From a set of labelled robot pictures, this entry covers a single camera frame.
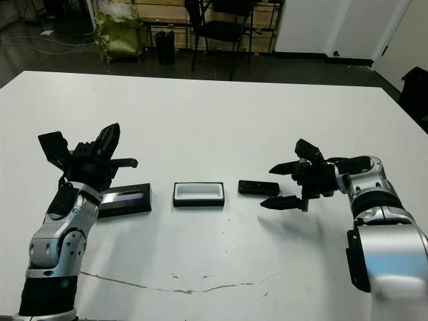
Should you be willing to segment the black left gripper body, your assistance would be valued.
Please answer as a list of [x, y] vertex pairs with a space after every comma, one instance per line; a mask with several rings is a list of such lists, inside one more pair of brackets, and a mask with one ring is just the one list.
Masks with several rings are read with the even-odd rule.
[[104, 146], [100, 142], [79, 142], [64, 170], [65, 179], [86, 184], [96, 191], [108, 189], [119, 168], [138, 166], [135, 158], [112, 159], [117, 144]]

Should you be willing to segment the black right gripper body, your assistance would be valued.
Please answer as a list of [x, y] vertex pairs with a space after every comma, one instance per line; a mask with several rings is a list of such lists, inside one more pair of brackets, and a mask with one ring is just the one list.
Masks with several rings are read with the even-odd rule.
[[321, 162], [311, 164], [307, 160], [298, 161], [292, 170], [292, 179], [302, 187], [302, 197], [298, 200], [297, 208], [308, 210], [310, 199], [332, 197], [336, 191], [336, 174], [334, 165]]

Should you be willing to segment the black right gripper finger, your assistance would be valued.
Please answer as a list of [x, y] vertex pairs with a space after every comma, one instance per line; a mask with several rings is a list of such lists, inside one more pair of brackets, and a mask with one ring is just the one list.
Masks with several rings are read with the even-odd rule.
[[275, 165], [269, 170], [269, 173], [275, 175], [291, 175], [300, 166], [300, 161], [292, 161], [287, 163], [280, 163]]
[[295, 195], [292, 196], [275, 196], [262, 201], [260, 205], [266, 209], [286, 210], [301, 209], [302, 200]]

